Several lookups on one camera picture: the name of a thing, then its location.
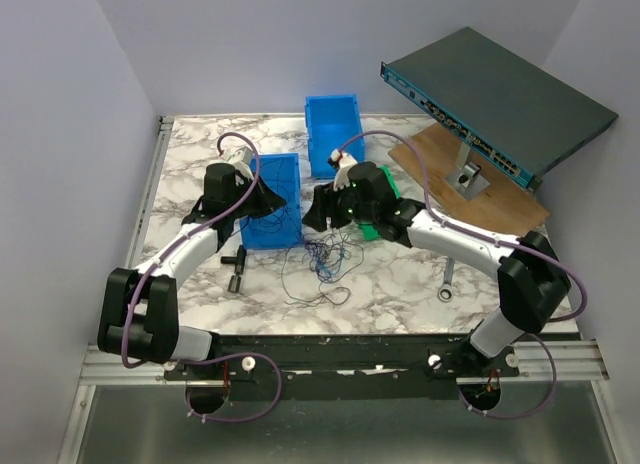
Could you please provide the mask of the green bin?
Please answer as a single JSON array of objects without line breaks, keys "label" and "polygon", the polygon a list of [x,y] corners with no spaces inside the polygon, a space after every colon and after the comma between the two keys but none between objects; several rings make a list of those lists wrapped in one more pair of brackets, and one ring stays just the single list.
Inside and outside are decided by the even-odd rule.
[{"label": "green bin", "polygon": [[[394,178],[389,170],[389,168],[386,165],[382,165],[379,167],[380,170],[383,171],[383,173],[385,174],[385,177],[388,181],[388,184],[390,185],[394,196],[396,198],[398,198],[400,196],[400,192],[398,190],[398,187],[394,181]],[[358,228],[362,233],[362,237],[365,241],[373,241],[376,239],[380,238],[379,233],[376,231],[376,229],[370,225],[370,224],[365,224],[365,223],[359,223],[358,224]]]}]

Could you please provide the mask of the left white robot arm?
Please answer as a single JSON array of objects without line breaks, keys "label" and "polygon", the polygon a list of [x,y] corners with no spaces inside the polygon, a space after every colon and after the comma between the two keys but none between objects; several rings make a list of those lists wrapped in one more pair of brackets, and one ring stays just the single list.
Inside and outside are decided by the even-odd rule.
[{"label": "left white robot arm", "polygon": [[169,244],[135,268],[117,268],[109,274],[99,349],[118,355],[129,369],[183,361],[197,377],[214,377],[222,364],[214,334],[179,324],[178,291],[221,250],[238,220],[266,217],[285,205],[286,199],[248,165],[208,166],[202,195]]}]

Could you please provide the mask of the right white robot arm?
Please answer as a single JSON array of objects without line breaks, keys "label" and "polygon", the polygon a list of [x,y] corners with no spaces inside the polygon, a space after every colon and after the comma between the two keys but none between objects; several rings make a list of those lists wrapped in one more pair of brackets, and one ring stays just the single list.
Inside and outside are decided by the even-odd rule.
[{"label": "right white robot arm", "polygon": [[340,183],[317,185],[305,226],[318,232],[351,223],[372,226],[389,242],[439,253],[475,268],[498,286],[499,307],[469,335],[460,363],[480,376],[497,355],[551,320],[571,284],[546,237],[493,233],[438,213],[427,204],[396,195],[386,174],[371,162],[340,170]]}]

